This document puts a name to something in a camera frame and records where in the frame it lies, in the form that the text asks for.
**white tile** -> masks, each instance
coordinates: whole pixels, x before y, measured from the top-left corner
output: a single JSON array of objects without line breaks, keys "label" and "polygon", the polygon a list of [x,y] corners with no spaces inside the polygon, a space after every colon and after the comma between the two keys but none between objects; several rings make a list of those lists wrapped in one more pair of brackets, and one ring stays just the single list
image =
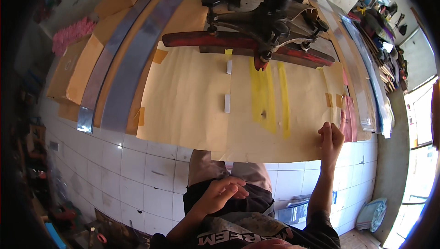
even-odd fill
[{"label": "white tile", "polygon": [[160,233],[166,236],[173,228],[171,219],[165,219],[150,213],[143,214],[145,219],[145,233],[147,234],[154,235]]},{"label": "white tile", "polygon": [[347,224],[351,222],[352,220],[356,219],[357,213],[356,213],[356,204],[347,207],[344,209],[344,216],[342,218],[342,224]]},{"label": "white tile", "polygon": [[116,144],[118,146],[122,146],[122,143],[124,142],[124,133],[120,133],[117,131],[109,131],[104,129],[93,129],[93,134],[96,137],[101,138],[103,141],[107,141],[112,144]]},{"label": "white tile", "polygon": [[143,210],[143,184],[121,176],[121,201]]},{"label": "white tile", "polygon": [[377,160],[377,143],[364,144],[364,163]]},{"label": "white tile", "polygon": [[350,163],[350,152],[354,143],[345,142],[342,145],[341,152],[339,153],[338,160],[336,161],[336,167],[348,166]]},{"label": "white tile", "polygon": [[366,140],[364,141],[366,143],[377,143],[377,133],[374,133],[371,135],[371,139],[370,140]]},{"label": "white tile", "polygon": [[85,200],[81,196],[78,197],[77,207],[80,209],[81,214],[86,223],[90,223],[91,221],[96,219],[95,208],[93,207],[93,205],[91,205],[87,200]]},{"label": "white tile", "polygon": [[364,163],[362,171],[362,182],[372,180],[376,177],[377,161]]},{"label": "white tile", "polygon": [[271,179],[272,184],[272,197],[275,197],[275,191],[276,191],[276,181],[278,178],[278,171],[267,171],[269,174],[269,178]]},{"label": "white tile", "polygon": [[90,199],[90,203],[95,206],[98,210],[104,211],[102,205],[102,191],[96,188],[95,186],[88,184],[88,198]]},{"label": "white tile", "polygon": [[167,219],[173,218],[173,193],[144,185],[143,210]]},{"label": "white tile", "polygon": [[360,200],[360,194],[365,193],[367,187],[365,185],[357,185],[347,189],[347,202],[344,206],[350,207],[353,204],[356,204]]},{"label": "white tile", "polygon": [[76,172],[76,158],[79,154],[69,147],[64,147],[63,160],[72,171]]},{"label": "white tile", "polygon": [[190,162],[193,149],[181,147],[177,148],[177,160]]},{"label": "white tile", "polygon": [[175,160],[147,154],[144,184],[172,192],[175,167]]},{"label": "white tile", "polygon": [[104,151],[104,141],[93,136],[89,136],[87,158],[102,166],[102,153]]},{"label": "white tile", "polygon": [[176,173],[174,174],[174,193],[185,194],[188,186],[188,174],[190,164],[184,161],[176,161]]},{"label": "white tile", "polygon": [[304,171],[304,181],[301,190],[301,195],[311,194],[318,181],[321,170],[306,170]]},{"label": "white tile", "polygon": [[343,215],[342,211],[338,211],[330,214],[330,223],[334,229],[340,226],[342,215]]},{"label": "white tile", "polygon": [[349,231],[353,230],[356,227],[356,219],[353,219],[349,223]]},{"label": "white tile", "polygon": [[348,206],[347,205],[347,201],[349,198],[348,193],[349,193],[348,189],[338,191],[338,193],[336,194],[336,203],[333,203],[331,207],[331,211],[333,213],[338,212]]},{"label": "white tile", "polygon": [[90,202],[90,199],[88,197],[88,183],[85,179],[80,177],[78,174],[74,173],[70,177],[70,185],[72,186],[72,189],[82,195],[85,199],[87,199],[88,202]]},{"label": "white tile", "polygon": [[123,147],[146,153],[148,140],[139,139],[136,136],[125,134]]},{"label": "white tile", "polygon": [[80,177],[87,179],[87,163],[88,163],[87,158],[81,156],[78,153],[75,153],[74,156],[75,156],[75,171]]},{"label": "white tile", "polygon": [[122,147],[108,142],[104,142],[102,153],[102,166],[107,170],[121,174]]},{"label": "white tile", "polygon": [[367,195],[372,195],[374,192],[374,183],[376,182],[376,178],[373,178],[372,180],[368,181],[368,189],[366,190]]},{"label": "white tile", "polygon": [[342,174],[340,172],[342,167],[336,167],[333,174],[333,191],[338,191],[339,182],[341,181]]},{"label": "white tile", "polygon": [[363,164],[357,164],[353,166],[353,177],[352,177],[351,186],[356,186],[362,183],[362,170],[363,170]]},{"label": "white tile", "polygon": [[74,175],[74,171],[69,168],[60,158],[57,158],[57,168],[60,170],[62,179],[70,181]]},{"label": "white tile", "polygon": [[176,159],[177,145],[169,145],[158,142],[149,141],[146,153],[157,155],[163,158]]},{"label": "white tile", "polygon": [[104,213],[113,219],[122,222],[121,202],[116,198],[110,197],[106,193],[102,193],[102,204]]},{"label": "white tile", "polygon": [[265,163],[264,165],[266,166],[266,170],[268,171],[270,170],[278,171],[278,163]]},{"label": "white tile", "polygon": [[341,227],[339,227],[338,235],[341,236],[341,235],[347,233],[349,231],[349,227],[350,227],[349,223],[344,224]]},{"label": "white tile", "polygon": [[305,170],[321,169],[321,160],[313,160],[305,162]]},{"label": "white tile", "polygon": [[305,162],[279,163],[278,170],[304,170]]},{"label": "white tile", "polygon": [[301,195],[304,171],[278,171],[276,200],[292,199]]},{"label": "white tile", "polygon": [[363,162],[363,145],[364,143],[352,143],[349,155],[349,165],[361,164]]},{"label": "white tile", "polygon": [[183,195],[173,193],[173,220],[181,221],[185,217]]},{"label": "white tile", "polygon": [[120,200],[121,177],[107,169],[102,168],[102,191],[112,197]]},{"label": "white tile", "polygon": [[145,176],[145,157],[145,153],[123,148],[121,176],[143,183]]},{"label": "white tile", "polygon": [[78,131],[78,130],[76,131],[76,135],[78,136],[77,152],[86,158],[88,155],[89,140],[92,136],[89,136],[88,134],[83,133],[82,131]]},{"label": "white tile", "polygon": [[78,131],[70,126],[65,127],[65,131],[66,136],[64,143],[66,143],[66,145],[72,148],[74,151],[78,151],[80,138]]},{"label": "white tile", "polygon": [[143,218],[142,210],[138,210],[134,207],[131,207],[124,202],[121,202],[121,211],[122,211],[122,223],[128,226],[130,225],[130,220],[132,221],[133,228],[145,233],[145,221]]},{"label": "white tile", "polygon": [[341,167],[338,171],[340,174],[338,190],[344,190],[352,185],[353,166]]},{"label": "white tile", "polygon": [[87,181],[95,186],[96,188],[102,190],[102,175],[101,166],[89,161],[87,165]]},{"label": "white tile", "polygon": [[58,120],[54,120],[53,121],[54,124],[54,134],[55,136],[62,142],[66,142],[69,138],[69,132],[70,132],[70,127],[67,126],[66,124],[58,121]]}]

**orange tape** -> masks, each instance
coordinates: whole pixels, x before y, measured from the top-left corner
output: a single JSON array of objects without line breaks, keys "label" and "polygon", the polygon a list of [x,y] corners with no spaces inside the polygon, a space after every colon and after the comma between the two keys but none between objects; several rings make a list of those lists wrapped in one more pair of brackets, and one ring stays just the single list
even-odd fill
[{"label": "orange tape", "polygon": [[342,96],[339,94],[336,94],[336,107],[342,109]]},{"label": "orange tape", "polygon": [[163,51],[161,49],[157,49],[156,53],[154,54],[154,57],[153,57],[153,62],[157,63],[157,64],[161,64],[167,54],[168,54],[168,51]]},{"label": "orange tape", "polygon": [[327,100],[327,107],[328,108],[333,108],[333,101],[332,101],[332,98],[331,98],[331,93],[325,92],[325,94],[326,94],[326,100]]},{"label": "orange tape", "polygon": [[139,124],[138,124],[138,126],[143,126],[145,124],[143,121],[144,113],[145,113],[145,108],[144,107],[140,108],[139,109]]}]

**blue object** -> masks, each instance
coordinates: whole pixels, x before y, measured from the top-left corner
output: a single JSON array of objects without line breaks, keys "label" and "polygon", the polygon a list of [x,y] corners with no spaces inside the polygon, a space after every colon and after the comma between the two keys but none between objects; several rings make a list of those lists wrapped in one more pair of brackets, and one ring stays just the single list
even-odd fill
[{"label": "blue object", "polygon": [[308,200],[295,207],[278,210],[278,220],[288,225],[298,224],[300,219],[307,217],[307,207]]},{"label": "blue object", "polygon": [[332,193],[333,204],[336,204],[336,198],[338,198],[338,191],[333,191]]},{"label": "blue object", "polygon": [[59,235],[56,232],[56,230],[55,230],[54,226],[52,225],[52,223],[46,222],[45,224],[46,224],[47,230],[49,231],[49,234],[51,234],[52,239],[55,241],[55,243],[58,246],[58,248],[66,249],[65,243],[59,237]]}]

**plastic bag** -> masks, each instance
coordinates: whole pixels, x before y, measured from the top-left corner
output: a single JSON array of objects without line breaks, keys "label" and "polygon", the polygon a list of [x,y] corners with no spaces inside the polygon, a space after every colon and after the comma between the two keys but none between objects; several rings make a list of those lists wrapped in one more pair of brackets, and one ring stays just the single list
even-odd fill
[{"label": "plastic bag", "polygon": [[382,223],[386,212],[386,198],[378,198],[364,205],[356,219],[356,229],[370,229],[375,232]]}]

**masking tape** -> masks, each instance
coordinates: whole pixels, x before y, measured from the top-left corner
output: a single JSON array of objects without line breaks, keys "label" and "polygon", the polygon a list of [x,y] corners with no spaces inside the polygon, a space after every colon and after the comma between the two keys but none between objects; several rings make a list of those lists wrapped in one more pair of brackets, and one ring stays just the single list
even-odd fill
[{"label": "masking tape", "polygon": [[153,62],[157,63],[157,64],[161,64],[167,54],[168,54],[168,51],[156,49],[156,53],[154,54],[154,57],[153,57]]},{"label": "masking tape", "polygon": [[336,107],[342,109],[342,96],[339,94],[336,94]]},{"label": "masking tape", "polygon": [[333,108],[333,101],[332,101],[332,98],[331,98],[331,93],[325,92],[325,94],[326,94],[326,100],[327,100],[327,107],[328,108]]},{"label": "masking tape", "polygon": [[287,94],[287,78],[286,68],[283,62],[277,62],[279,86],[281,89],[281,112],[282,112],[282,127],[283,138],[290,136],[290,107],[289,95]]},{"label": "masking tape", "polygon": [[265,71],[255,70],[254,58],[249,57],[251,79],[252,119],[261,127],[276,133],[275,92],[272,81],[272,70],[267,64]]},{"label": "masking tape", "polygon": [[145,115],[145,108],[142,107],[138,110],[138,112],[136,113],[135,118],[133,120],[135,127],[143,126],[145,124],[144,118],[143,118],[144,115]]}]

